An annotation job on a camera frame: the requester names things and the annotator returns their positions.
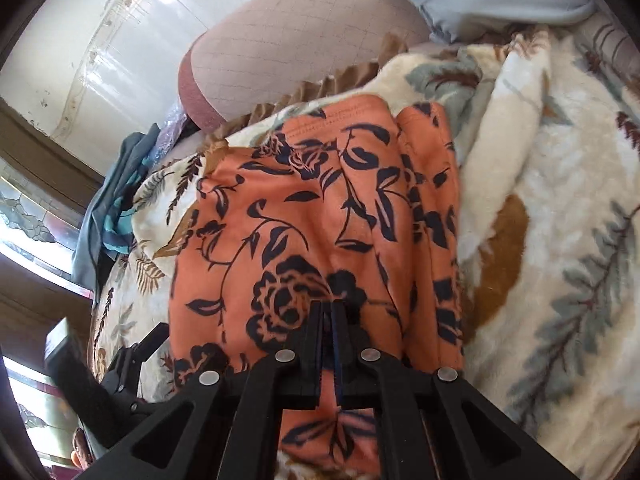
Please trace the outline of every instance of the orange cloth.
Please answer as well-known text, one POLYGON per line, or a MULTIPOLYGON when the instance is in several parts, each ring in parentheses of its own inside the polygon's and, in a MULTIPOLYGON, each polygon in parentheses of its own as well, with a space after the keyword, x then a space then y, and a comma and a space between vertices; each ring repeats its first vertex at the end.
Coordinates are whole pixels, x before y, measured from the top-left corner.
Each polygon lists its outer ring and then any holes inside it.
MULTIPOLYGON (((380 98, 354 96, 288 120, 256 150, 219 150, 176 259, 178 387, 216 348, 247 369, 323 298, 342 298, 372 344, 407 365, 462 368, 458 175, 440 105, 393 118, 380 98)), ((371 413, 341 411, 333 388, 325 371, 320 407, 284 413, 282 448, 379 472, 371 413)))

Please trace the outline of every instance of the black mechanical arm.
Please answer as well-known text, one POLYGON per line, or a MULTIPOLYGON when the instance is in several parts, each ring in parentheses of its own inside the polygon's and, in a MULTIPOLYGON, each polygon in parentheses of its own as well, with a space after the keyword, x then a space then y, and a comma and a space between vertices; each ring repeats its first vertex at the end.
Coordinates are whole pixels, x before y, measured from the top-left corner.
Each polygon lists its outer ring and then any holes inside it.
POLYGON ((105 451, 79 480, 272 480, 282 410, 318 405, 323 351, 338 405, 374 410, 383 479, 576 480, 452 368, 425 374, 372 348, 340 301, 313 302, 305 325, 250 370, 225 373, 216 354, 170 400, 147 404, 140 367, 167 336, 160 324, 121 348, 98 384, 65 322, 50 334, 47 372, 105 451))

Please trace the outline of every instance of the leaf pattern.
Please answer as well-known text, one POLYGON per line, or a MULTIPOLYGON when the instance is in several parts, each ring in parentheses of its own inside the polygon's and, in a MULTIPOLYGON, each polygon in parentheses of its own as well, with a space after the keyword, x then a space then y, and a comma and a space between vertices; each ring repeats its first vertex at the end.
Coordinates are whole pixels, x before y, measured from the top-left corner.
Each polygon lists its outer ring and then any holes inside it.
POLYGON ((270 168, 269 166, 265 166, 261 162, 257 162, 256 160, 250 160, 249 162, 244 163, 240 166, 241 170, 249 170, 249 171, 261 171, 263 173, 269 175, 290 175, 293 174, 292 170, 281 170, 279 168, 270 168))
POLYGON ((171 200, 169 207, 166 212, 166 224, 169 225, 171 221, 171 213, 174 211, 175 207, 180 202, 180 199, 184 195, 184 192, 187 191, 189 184, 191 181, 198 176, 198 172, 202 167, 202 153, 196 153, 193 155, 187 163, 187 168, 184 170, 184 173, 180 176, 180 181, 175 188, 175 197, 171 200))
POLYGON ((200 210, 195 204, 185 211, 182 220, 174 231, 174 235, 167 245, 160 247, 153 255, 153 258, 163 258, 166 256, 177 256, 187 246, 193 236, 193 227, 198 221, 200 210))
POLYGON ((448 247, 447 235, 444 231, 444 225, 442 223, 440 213, 438 213, 437 211, 429 211, 424 216, 424 222, 426 226, 431 230, 431 240, 433 240, 433 243, 446 249, 448 247))
POLYGON ((175 393, 175 365, 174 359, 169 352, 164 352, 160 357, 160 369, 163 372, 164 377, 158 381, 156 391, 154 393, 154 401, 160 402, 167 400, 173 393, 175 393))
POLYGON ((145 253, 142 253, 142 257, 136 260, 136 274, 140 294, 151 294, 158 290, 160 279, 164 278, 164 272, 145 253))
POLYGON ((416 103, 414 105, 414 108, 416 108, 417 110, 420 110, 426 116, 431 117, 431 103, 430 102, 425 101, 423 103, 416 103))
POLYGON ((378 194, 376 199, 376 213, 378 215, 378 225, 380 226, 380 232, 390 242, 395 242, 396 238, 396 216, 394 213, 394 207, 388 194, 400 196, 397 191, 390 190, 400 179, 400 168, 382 168, 378 170, 376 176, 376 192, 378 194))
POLYGON ((604 231, 594 229, 599 254, 580 258, 580 267, 567 269, 572 287, 554 300, 556 315, 536 332, 538 348, 524 364, 526 375, 509 390, 509 417, 531 436, 549 417, 549 403, 570 395, 585 373, 585 354, 597 354, 597 339, 612 326, 612 316, 630 286, 629 270, 636 258, 636 231, 631 213, 611 202, 614 221, 604 231))
POLYGON ((264 269, 269 263, 271 263, 274 259, 280 256, 284 249, 287 248, 287 240, 289 239, 288 235, 284 233, 289 228, 286 226, 278 226, 274 227, 271 230, 271 234, 269 237, 269 243, 264 248, 262 252, 262 268, 264 269))
POLYGON ((116 274, 114 282, 119 284, 124 278, 127 269, 129 269, 129 255, 128 254, 120 254, 116 261, 116 265, 118 266, 118 272, 116 274))
POLYGON ((380 255, 376 254, 376 263, 378 264, 378 272, 380 273, 380 278, 382 279, 382 283, 385 286, 389 284, 389 275, 386 273, 385 266, 380 261, 380 255))
POLYGON ((244 352, 240 352, 240 362, 242 363, 242 367, 240 368, 241 372, 245 372, 251 368, 251 363, 244 352))
POLYGON ((324 192, 329 189, 329 186, 331 186, 331 184, 333 184, 338 177, 340 177, 342 174, 342 170, 334 170, 333 172, 331 170, 327 170, 326 173, 323 173, 322 176, 320 177, 320 186, 322 188, 322 194, 324 194, 324 192))
POLYGON ((111 302, 113 301, 113 287, 111 287, 107 292, 107 299, 104 302, 104 311, 102 312, 102 316, 100 317, 100 323, 98 324, 98 330, 95 332, 94 338, 94 363, 97 361, 96 350, 98 348, 98 339, 100 339, 100 334, 102 334, 102 330, 104 329, 104 322, 107 319, 107 314, 109 313, 109 309, 111 308, 111 302))
POLYGON ((638 102, 640 102, 640 76, 635 74, 626 81, 626 87, 633 94, 638 102))
POLYGON ((380 140, 381 142, 384 142, 387 146, 389 144, 389 141, 391 140, 391 135, 389 134, 388 130, 386 128, 383 128, 382 126, 378 126, 377 124, 370 124, 370 123, 351 124, 348 128, 345 128, 343 131, 344 132, 348 131, 350 133, 353 133, 354 130, 365 130, 367 132, 370 132, 374 134, 374 136, 376 136, 378 140, 380 140))
POLYGON ((433 185, 436 187, 436 189, 438 189, 440 186, 442 186, 442 184, 444 184, 447 181, 447 171, 449 171, 449 168, 446 168, 442 170, 440 173, 436 173, 433 176, 433 185))
POLYGON ((600 64, 602 63, 602 60, 600 59, 600 56, 598 56, 598 54, 588 50, 584 53, 584 59, 587 62, 587 70, 589 72, 600 72, 600 64))
POLYGON ((539 30, 529 40, 523 34, 518 34, 510 44, 510 52, 515 52, 523 59, 531 60, 541 50, 550 49, 549 33, 539 30))
POLYGON ((492 224, 494 235, 479 249, 479 283, 465 296, 466 342, 472 341, 477 330, 507 303, 508 295, 520 277, 528 228, 527 209, 520 197, 512 193, 492 224))
POLYGON ((251 250, 251 259, 254 259, 255 250, 258 248, 258 243, 260 242, 260 233, 258 231, 252 232, 248 238, 242 240, 243 242, 249 242, 249 249, 251 250))
POLYGON ((174 174, 173 171, 156 171, 144 183, 142 190, 138 193, 136 201, 133 203, 133 209, 140 211, 145 207, 149 207, 156 203, 158 197, 164 191, 166 178, 174 174))
POLYGON ((374 170, 378 167, 378 156, 375 153, 368 152, 364 148, 357 146, 351 150, 352 156, 347 150, 344 150, 342 158, 347 163, 347 166, 354 170, 374 170))
POLYGON ((318 117, 321 119, 326 119, 326 114, 324 113, 324 110, 322 110, 322 108, 316 108, 315 110, 311 110, 309 112, 309 115, 311 117, 318 117))
POLYGON ((206 186, 208 186, 208 181, 204 178, 201 178, 196 184, 196 191, 199 193, 201 198, 205 198, 207 194, 213 193, 216 196, 216 212, 220 219, 222 220, 226 212, 229 209, 229 192, 236 192, 238 186, 244 184, 244 176, 240 174, 236 174, 236 183, 231 186, 226 186, 225 184, 217 184, 212 187, 211 190, 206 190, 206 186))
POLYGON ((346 215, 342 230, 335 239, 335 245, 347 251, 354 251, 363 254, 368 253, 373 248, 372 244, 363 242, 362 240, 357 240, 356 238, 345 238, 344 235, 349 227, 352 212, 359 218, 366 220, 371 229, 373 229, 373 227, 378 223, 378 220, 375 216, 367 213, 364 203, 358 198, 353 184, 346 175, 344 175, 344 181, 346 183, 347 200, 342 204, 342 209, 346 210, 346 215))
POLYGON ((313 420, 292 428, 282 438, 282 443, 299 449, 313 440, 324 438, 332 461, 344 464, 355 450, 355 437, 374 439, 375 419, 364 412, 340 410, 334 419, 313 420))
POLYGON ((480 77, 475 72, 463 70, 443 70, 431 77, 429 83, 434 83, 436 90, 444 83, 456 83, 467 88, 476 88, 480 83, 480 77))
POLYGON ((618 112, 616 124, 619 130, 623 130, 626 139, 631 142, 631 146, 638 152, 640 157, 640 129, 624 112, 618 112))
POLYGON ((193 300, 187 303, 186 306, 189 310, 193 310, 196 314, 200 314, 201 316, 213 316, 214 314, 218 314, 220 311, 224 310, 225 301, 222 298, 215 301, 193 300))
POLYGON ((574 123, 564 113, 558 102, 550 95, 546 96, 542 108, 542 124, 563 124, 573 126, 574 123))
POLYGON ((120 312, 117 324, 111 330, 110 339, 116 341, 116 348, 127 346, 126 337, 133 327, 135 327, 137 321, 129 321, 129 316, 133 312, 133 303, 131 303, 125 310, 120 312))
POLYGON ((453 206, 449 206, 449 210, 447 211, 447 219, 446 225, 449 232, 456 236, 456 212, 453 211, 453 206))
POLYGON ((316 198, 320 198, 320 195, 313 191, 298 191, 287 196, 284 202, 310 202, 316 198))
POLYGON ((455 345, 462 338, 462 326, 451 310, 437 308, 436 321, 438 322, 438 335, 444 341, 455 345))

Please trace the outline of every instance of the bed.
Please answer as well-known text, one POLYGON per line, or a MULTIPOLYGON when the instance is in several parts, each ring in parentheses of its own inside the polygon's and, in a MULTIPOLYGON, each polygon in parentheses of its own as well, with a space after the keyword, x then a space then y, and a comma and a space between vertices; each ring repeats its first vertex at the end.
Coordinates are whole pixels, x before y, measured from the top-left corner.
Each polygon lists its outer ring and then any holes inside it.
MULTIPOLYGON (((415 12, 389 1, 394 12, 415 12)), ((395 30, 410 52, 344 87, 379 95, 392 112, 419 98, 446 105, 463 189, 465 378, 582 480, 625 478, 640 442, 640 54, 609 8, 600 8, 573 27, 526 27, 506 41, 435 53, 415 46, 428 30, 412 14, 395 30)), ((180 94, 212 142, 223 121, 292 91, 265 83, 225 108, 218 90, 207 94, 197 84, 197 46, 183 62, 191 73, 181 69, 180 94)), ((317 80, 374 54, 373 47, 350 50, 306 75, 317 80)), ((273 107, 227 141, 258 146, 284 117, 344 95, 273 107)), ((205 146, 151 174, 136 195, 136 243, 116 261, 94 308, 88 355, 98 379, 120 346, 167 321, 174 235, 206 156, 205 146)), ((143 365, 140 396, 168 398, 175 373, 167 343, 143 365)), ((316 471, 284 453, 278 467, 283 479, 358 478, 316 471)))

